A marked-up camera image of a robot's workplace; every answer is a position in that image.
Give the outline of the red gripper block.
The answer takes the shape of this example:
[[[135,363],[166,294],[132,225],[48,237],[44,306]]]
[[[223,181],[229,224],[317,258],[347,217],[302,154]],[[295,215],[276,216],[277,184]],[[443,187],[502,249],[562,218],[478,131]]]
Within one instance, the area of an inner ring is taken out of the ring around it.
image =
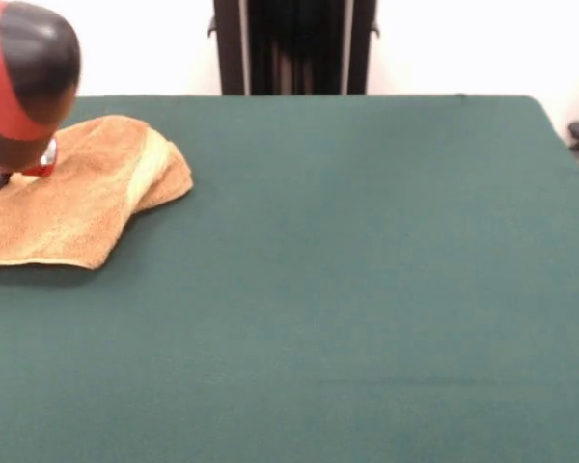
[[[49,176],[56,164],[58,156],[58,144],[55,138],[52,138],[42,154],[40,160],[33,166],[23,170],[6,170],[0,167],[0,189],[9,184],[11,174],[21,174],[28,177],[47,177]]]

